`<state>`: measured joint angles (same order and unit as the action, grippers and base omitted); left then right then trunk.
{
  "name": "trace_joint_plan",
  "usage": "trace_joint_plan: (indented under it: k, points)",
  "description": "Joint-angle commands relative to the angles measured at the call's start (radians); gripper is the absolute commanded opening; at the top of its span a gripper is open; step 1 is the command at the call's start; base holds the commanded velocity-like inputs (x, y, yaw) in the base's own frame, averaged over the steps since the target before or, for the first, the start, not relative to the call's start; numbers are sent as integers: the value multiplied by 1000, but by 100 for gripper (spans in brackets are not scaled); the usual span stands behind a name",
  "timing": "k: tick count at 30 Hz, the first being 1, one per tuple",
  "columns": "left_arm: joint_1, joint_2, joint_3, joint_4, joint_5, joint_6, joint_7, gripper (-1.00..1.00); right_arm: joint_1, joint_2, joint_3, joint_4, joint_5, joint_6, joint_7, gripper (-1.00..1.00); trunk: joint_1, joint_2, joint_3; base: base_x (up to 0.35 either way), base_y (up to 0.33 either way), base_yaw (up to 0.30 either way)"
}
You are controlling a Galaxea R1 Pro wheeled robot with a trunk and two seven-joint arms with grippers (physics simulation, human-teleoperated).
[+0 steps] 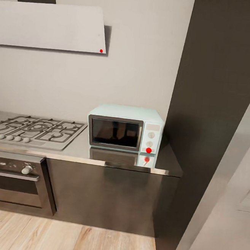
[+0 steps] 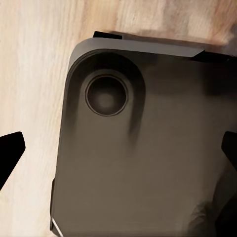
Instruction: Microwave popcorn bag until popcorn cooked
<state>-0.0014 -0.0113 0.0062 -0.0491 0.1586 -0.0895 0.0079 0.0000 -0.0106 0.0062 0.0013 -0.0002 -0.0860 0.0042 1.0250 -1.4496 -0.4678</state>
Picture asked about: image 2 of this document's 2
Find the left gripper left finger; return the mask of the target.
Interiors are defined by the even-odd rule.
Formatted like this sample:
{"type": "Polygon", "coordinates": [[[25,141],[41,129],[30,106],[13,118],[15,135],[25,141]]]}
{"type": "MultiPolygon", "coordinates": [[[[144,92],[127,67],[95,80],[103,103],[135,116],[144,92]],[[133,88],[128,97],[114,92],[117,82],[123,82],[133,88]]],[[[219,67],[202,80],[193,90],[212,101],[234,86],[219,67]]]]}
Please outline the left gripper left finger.
{"type": "Polygon", "coordinates": [[[0,191],[26,149],[23,133],[0,137],[0,191]]]}

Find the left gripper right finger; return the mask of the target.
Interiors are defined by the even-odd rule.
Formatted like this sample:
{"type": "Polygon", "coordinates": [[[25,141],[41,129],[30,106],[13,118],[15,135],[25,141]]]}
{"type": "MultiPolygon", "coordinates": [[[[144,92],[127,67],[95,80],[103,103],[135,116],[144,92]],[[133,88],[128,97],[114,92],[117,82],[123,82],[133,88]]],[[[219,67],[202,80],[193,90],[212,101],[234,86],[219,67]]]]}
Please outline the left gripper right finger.
{"type": "Polygon", "coordinates": [[[226,131],[221,149],[237,171],[237,133],[226,131]]]}

